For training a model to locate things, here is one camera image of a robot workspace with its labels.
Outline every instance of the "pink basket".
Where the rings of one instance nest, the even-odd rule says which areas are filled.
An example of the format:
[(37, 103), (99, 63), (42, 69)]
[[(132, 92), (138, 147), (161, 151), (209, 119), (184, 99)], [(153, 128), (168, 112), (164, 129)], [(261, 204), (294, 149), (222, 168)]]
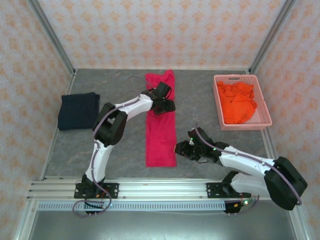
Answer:
[[(226, 124), (223, 117), (221, 108), (221, 102), (219, 98), (219, 92), (217, 82), (222, 81), (224, 84), (234, 84), (243, 82), (253, 85), (254, 101), (257, 104), (257, 108), (252, 118), (242, 124)], [(220, 128), (222, 131), (243, 131), (243, 130), (263, 130), (272, 125), (272, 120), (264, 100), (264, 96), (261, 92), (260, 85), (255, 75), (215, 75), (213, 78), (213, 93), (218, 112)]]

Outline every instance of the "folded dark towel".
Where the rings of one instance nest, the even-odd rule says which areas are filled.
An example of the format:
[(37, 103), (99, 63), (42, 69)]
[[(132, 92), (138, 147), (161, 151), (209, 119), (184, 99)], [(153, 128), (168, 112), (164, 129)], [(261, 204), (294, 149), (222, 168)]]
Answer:
[(94, 92), (63, 95), (58, 115), (59, 130), (91, 129), (99, 114), (100, 95)]

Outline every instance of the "patterned wallpaper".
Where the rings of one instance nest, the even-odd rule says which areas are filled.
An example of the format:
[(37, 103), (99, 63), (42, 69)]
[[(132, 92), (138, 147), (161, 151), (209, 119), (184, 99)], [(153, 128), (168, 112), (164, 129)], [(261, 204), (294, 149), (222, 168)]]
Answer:
[(249, 68), (285, 0), (40, 0), (75, 68)]
[(0, 1), (0, 239), (39, 179), (70, 75), (26, 0)]
[(279, 155), (309, 186), (308, 223), (320, 236), (320, 4), (297, 1), (257, 72)]

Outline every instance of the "metal frame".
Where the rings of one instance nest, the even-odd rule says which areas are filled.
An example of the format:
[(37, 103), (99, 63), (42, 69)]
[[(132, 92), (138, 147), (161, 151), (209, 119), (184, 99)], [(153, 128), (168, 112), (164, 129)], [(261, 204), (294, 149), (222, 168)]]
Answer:
[(256, 70), (259, 67), (259, 64), (261, 63), (262, 59), (264, 58), (264, 56), (267, 54), (272, 42), (274, 41), (274, 39), (276, 38), (277, 33), (279, 32), (282, 24), (284, 23), (284, 21), (286, 20), (287, 16), (289, 15), (292, 7), (294, 6), (294, 4), (296, 3), (297, 0), (286, 0), (286, 2), (284, 3), (278, 17), (276, 18), (273, 26), (271, 27), (266, 39), (264, 40), (258, 54), (256, 55), (251, 68), (249, 69), (249, 71), (254, 74), (256, 72)]
[[(277, 158), (269, 129), (266, 128), (261, 133), (268, 158)], [(15, 239), (25, 240), (29, 238), (38, 206), (43, 201), (57, 204), (74, 203), (75, 183), (79, 180), (79, 178), (74, 177), (47, 177), (44, 181), (32, 182), (25, 207), (27, 213), (21, 218)], [(130, 204), (139, 202), (140, 205), (143, 205), (154, 201), (163, 204), (168, 202), (207, 203), (209, 199), (207, 197), (206, 183), (219, 182), (221, 179), (112, 178), (105, 181), (120, 184), (118, 199), (113, 199), (114, 203)], [(225, 200), (217, 198), (212, 202), (220, 203), (220, 201)], [(295, 207), (289, 214), (297, 239), (313, 239), (304, 215), (304, 209), (301, 206)]]
[[(76, 75), (77, 75), (77, 69), (74, 70), (74, 72), (72, 73), (71, 77), (70, 77), (70, 81), (69, 81), (69, 86), (66, 90), (66, 95), (69, 95), (71, 93), (71, 89), (72, 89), (72, 86), (74, 84), (74, 81), (75, 81), (75, 78), (76, 78)], [(59, 132), (59, 129), (56, 128), (55, 129), (55, 133), (53, 135), (53, 138), (52, 138), (52, 141), (51, 141), (51, 147), (50, 147), (50, 150), (48, 152), (48, 155), (45, 159), (45, 162), (43, 164), (43, 168), (42, 168), (42, 171), (41, 171), (41, 175), (40, 175), (40, 178), (39, 180), (40, 181), (43, 181), (45, 179), (45, 176), (46, 176), (46, 172), (47, 172), (47, 169), (48, 169), (48, 165), (49, 165), (49, 160), (51, 159), (51, 156), (52, 156), (52, 153), (53, 153), (53, 150), (54, 150), (54, 147), (55, 147), (55, 143), (56, 143), (56, 140), (57, 140), (57, 136), (58, 136), (58, 132)]]
[(38, 0), (28, 0), (31, 8), (34, 10), (35, 15), (38, 17), (41, 25), (43, 26), (45, 32), (47, 33), (49, 39), (54, 45), (57, 53), (61, 57), (66, 69), (70, 72), (70, 74), (74, 73), (75, 68), (73, 67), (67, 53), (65, 52), (62, 44), (60, 43), (57, 35), (55, 34), (54, 29), (52, 28), (47, 16), (45, 15), (43, 9), (41, 8)]
[[(261, 133), (268, 158), (277, 159), (279, 155), (277, 154), (276, 148), (273, 144), (269, 127), (262, 130)], [(298, 240), (315, 239), (315, 236), (309, 228), (306, 212), (307, 211), (303, 205), (296, 206), (292, 211), (289, 211), (294, 233)]]
[[(37, 211), (58, 211), (70, 212), (77, 203), (73, 201), (40, 201)], [(95, 206), (105, 208), (109, 201), (102, 201)], [(96, 209), (85, 205), (84, 202), (77, 203), (75, 211), (88, 211)], [(108, 212), (176, 212), (176, 211), (224, 211), (226, 210), (225, 201), (207, 200), (207, 201), (117, 201), (113, 200), (108, 208)]]

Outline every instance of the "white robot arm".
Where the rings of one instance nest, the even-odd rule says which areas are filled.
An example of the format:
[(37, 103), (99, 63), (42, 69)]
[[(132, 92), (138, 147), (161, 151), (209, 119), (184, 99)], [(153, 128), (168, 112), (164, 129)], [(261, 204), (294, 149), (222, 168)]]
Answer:
[(271, 198), (279, 207), (292, 210), (301, 205), (300, 196), (308, 184), (291, 162), (284, 158), (270, 159), (240, 151), (224, 142), (213, 142), (200, 127), (188, 132), (189, 141), (179, 142), (175, 152), (190, 160), (201, 157), (209, 162), (239, 170), (231, 171), (221, 182), (218, 195), (251, 193)]
[(76, 184), (75, 198), (94, 199), (105, 192), (102, 185), (108, 159), (124, 134), (126, 122), (149, 110), (155, 115), (175, 111), (174, 101), (167, 97), (171, 90), (170, 86), (160, 82), (156, 88), (145, 90), (127, 102), (115, 105), (108, 102), (103, 106), (93, 126), (94, 149), (90, 165), (81, 184)]
[[(151, 98), (145, 94), (140, 94), (134, 99), (131, 99), (127, 102), (122, 104), (116, 104), (115, 108), (119, 108), (119, 111), (125, 113), (127, 115), (126, 121), (133, 118), (134, 116), (149, 111), (153, 106), (153, 101)], [(105, 178), (105, 170), (108, 163), (108, 159), (110, 153), (114, 147), (114, 144), (105, 145), (102, 140), (96, 139), (95, 140), (98, 144), (94, 145), (93, 154), (91, 157), (90, 165), (85, 172), (85, 175), (90, 181), (93, 181), (91, 169), (92, 169), (92, 161), (93, 163), (93, 174), (94, 179), (97, 182), (102, 181)]]

